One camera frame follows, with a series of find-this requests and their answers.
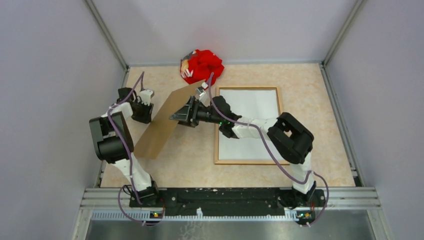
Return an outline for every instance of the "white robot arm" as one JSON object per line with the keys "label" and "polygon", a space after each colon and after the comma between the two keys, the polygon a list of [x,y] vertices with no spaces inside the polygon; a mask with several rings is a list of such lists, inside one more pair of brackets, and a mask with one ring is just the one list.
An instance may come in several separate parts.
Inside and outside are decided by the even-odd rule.
{"label": "white robot arm", "polygon": [[[119,89],[119,98],[116,102],[121,103],[131,93],[131,90],[128,87]],[[134,144],[126,120],[131,117],[141,123],[150,123],[153,95],[153,90],[142,89],[138,95],[133,93],[126,102],[114,104],[107,113],[89,121],[97,157],[118,168],[133,184],[133,191],[137,191],[139,199],[143,199],[143,203],[147,205],[149,202],[156,202],[155,196],[157,196],[158,189],[151,176],[141,167],[134,156]]]}
{"label": "white robot arm", "polygon": [[219,124],[219,130],[227,138],[255,138],[260,139],[259,128],[266,141],[274,144],[280,155],[290,163],[293,171],[293,188],[309,198],[315,191],[316,182],[311,173],[311,150],[314,136],[290,113],[284,112],[279,117],[269,119],[248,118],[236,115],[224,97],[215,96],[214,104],[227,118],[242,124],[235,124],[224,119],[212,106],[205,106],[205,91],[197,89],[199,100],[191,96],[188,102],[169,119],[179,124],[196,127],[199,121]]}

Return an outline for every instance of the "white board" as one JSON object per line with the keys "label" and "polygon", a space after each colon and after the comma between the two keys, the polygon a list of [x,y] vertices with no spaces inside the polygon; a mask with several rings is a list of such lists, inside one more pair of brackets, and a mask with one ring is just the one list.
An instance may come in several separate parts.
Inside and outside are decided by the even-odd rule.
{"label": "white board", "polygon": [[[266,90],[221,88],[219,94],[225,98],[231,106],[231,111],[237,115],[257,119],[277,118],[280,115],[277,88]],[[216,163],[226,164],[225,161],[228,161],[234,164],[234,161],[237,161],[240,164],[270,164],[272,161],[261,139],[227,138],[219,132],[218,140]],[[275,158],[280,163],[286,164],[287,162],[281,157],[273,143],[271,141],[267,141],[267,143]]]}

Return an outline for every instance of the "cardboard sheet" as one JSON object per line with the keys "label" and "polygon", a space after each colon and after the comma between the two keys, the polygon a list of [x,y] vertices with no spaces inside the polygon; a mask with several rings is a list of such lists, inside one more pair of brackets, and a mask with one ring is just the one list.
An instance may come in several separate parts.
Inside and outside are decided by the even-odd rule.
{"label": "cardboard sheet", "polygon": [[171,92],[135,144],[134,155],[136,158],[156,159],[158,157],[178,124],[178,121],[170,120],[169,117],[182,108],[190,96],[196,94],[196,88],[200,87],[202,83],[203,81],[199,81]]}

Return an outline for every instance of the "gray wall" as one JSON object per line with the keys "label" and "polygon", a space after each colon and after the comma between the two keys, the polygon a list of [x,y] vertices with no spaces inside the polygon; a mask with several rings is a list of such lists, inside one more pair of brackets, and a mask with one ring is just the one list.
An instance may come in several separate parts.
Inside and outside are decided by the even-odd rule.
{"label": "gray wall", "polygon": [[329,66],[365,181],[399,240],[423,239],[424,1],[368,1]]}
{"label": "gray wall", "polygon": [[82,0],[0,3],[0,239],[70,239],[123,70]]}
{"label": "gray wall", "polygon": [[94,0],[130,65],[321,61],[355,0]]}

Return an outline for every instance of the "red fabric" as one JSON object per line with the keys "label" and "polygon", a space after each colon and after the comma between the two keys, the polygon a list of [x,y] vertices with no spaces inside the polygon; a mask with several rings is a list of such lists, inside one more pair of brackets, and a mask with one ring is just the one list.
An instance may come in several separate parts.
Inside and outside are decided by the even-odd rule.
{"label": "red fabric", "polygon": [[223,61],[210,50],[195,51],[188,59],[188,74],[181,73],[182,78],[188,84],[193,84],[202,80],[207,81],[213,72],[211,81],[213,85],[224,71]]}

